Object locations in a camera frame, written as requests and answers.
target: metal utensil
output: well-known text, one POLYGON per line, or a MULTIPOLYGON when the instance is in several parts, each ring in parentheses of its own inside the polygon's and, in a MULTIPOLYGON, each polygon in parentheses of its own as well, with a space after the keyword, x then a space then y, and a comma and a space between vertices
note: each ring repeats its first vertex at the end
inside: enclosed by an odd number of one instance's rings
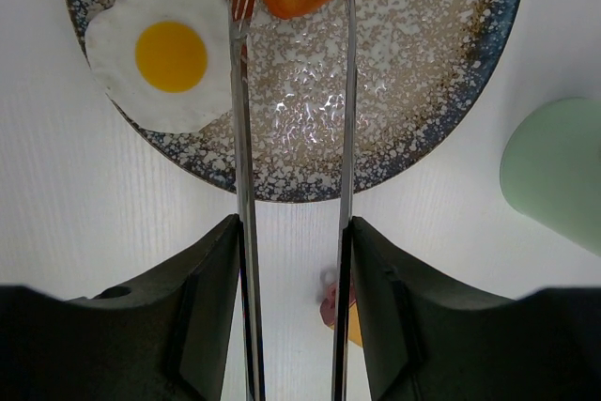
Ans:
POLYGON ((340 224, 338 235, 338 286, 331 377, 332 401, 347 399, 348 299, 352 255, 352 204, 355 176, 355 124, 357 113, 357 24, 355 0, 347 0, 348 49, 345 138, 343 144, 340 224))
POLYGON ((262 401, 265 399, 265 375, 246 48, 254 0, 229 0, 229 6, 232 105, 236 142, 236 191, 241 227, 239 234, 240 279, 244 309, 247 400, 262 401))

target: yellow circle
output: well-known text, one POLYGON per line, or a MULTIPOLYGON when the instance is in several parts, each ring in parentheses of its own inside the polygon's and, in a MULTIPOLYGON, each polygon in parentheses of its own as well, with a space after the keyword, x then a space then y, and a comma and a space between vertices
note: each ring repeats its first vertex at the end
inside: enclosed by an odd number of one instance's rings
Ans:
POLYGON ((188 25, 165 21, 147 28, 135 45, 135 63, 161 91, 181 93, 198 85, 207 70, 207 49, 188 25))

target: white table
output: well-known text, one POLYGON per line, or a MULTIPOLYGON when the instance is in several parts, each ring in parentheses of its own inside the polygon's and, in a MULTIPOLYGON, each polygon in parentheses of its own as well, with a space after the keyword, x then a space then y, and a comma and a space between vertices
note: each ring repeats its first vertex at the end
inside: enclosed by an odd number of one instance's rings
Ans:
MULTIPOLYGON (((468 284, 509 297, 599 285, 601 258, 522 217, 498 183, 503 147, 542 103, 601 97, 601 0, 522 0, 484 94, 425 160, 356 197, 355 213, 468 284)), ((152 149, 94 84, 63 0, 0 0, 0 283, 95 295, 163 261, 235 197, 152 149)), ((269 399, 329 399, 332 333, 319 273, 335 264, 338 202, 259 204, 269 399)), ((235 317, 224 400, 244 390, 235 317)), ((350 352, 349 399, 368 399, 350 352)))

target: plate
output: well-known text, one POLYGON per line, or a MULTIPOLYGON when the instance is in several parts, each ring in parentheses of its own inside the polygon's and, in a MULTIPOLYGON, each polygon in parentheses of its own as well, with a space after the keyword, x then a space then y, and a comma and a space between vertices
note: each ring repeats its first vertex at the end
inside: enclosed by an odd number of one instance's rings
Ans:
MULTIPOLYGON (((115 0, 66 1, 83 49, 88 22, 115 0)), ((492 75, 518 4, 357 0, 357 192, 411 167, 457 126, 492 75)), ((257 6, 249 45, 257 199, 310 202, 339 195, 344 18, 343 0, 292 21, 257 6)), ((183 134, 146 131, 128 121, 181 168, 235 190, 230 114, 183 134)))

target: green cylinder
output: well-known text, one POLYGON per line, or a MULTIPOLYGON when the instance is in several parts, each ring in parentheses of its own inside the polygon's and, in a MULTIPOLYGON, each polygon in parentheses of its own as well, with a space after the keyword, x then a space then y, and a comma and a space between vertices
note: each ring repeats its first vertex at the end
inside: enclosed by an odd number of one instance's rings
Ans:
POLYGON ((517 211, 601 255, 601 101, 558 100, 512 135, 501 189, 517 211))

